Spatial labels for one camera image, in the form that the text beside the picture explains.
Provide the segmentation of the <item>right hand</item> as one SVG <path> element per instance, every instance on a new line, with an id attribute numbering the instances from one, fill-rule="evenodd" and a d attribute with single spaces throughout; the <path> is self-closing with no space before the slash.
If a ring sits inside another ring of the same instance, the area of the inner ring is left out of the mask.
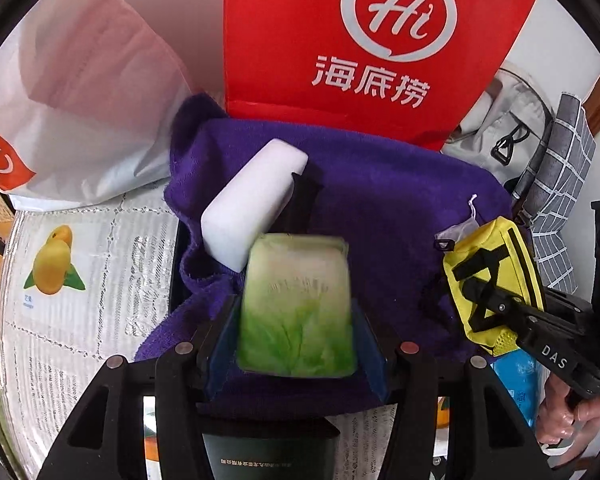
<path id="1" fill-rule="evenodd" d="M 572 438 L 568 451 L 550 459 L 550 466 L 558 467 L 578 458 L 600 432 L 600 396 L 581 401 L 572 410 L 567 404 L 570 388 L 554 373 L 548 376 L 544 390 L 535 423 L 536 440 L 555 445 Z"/>

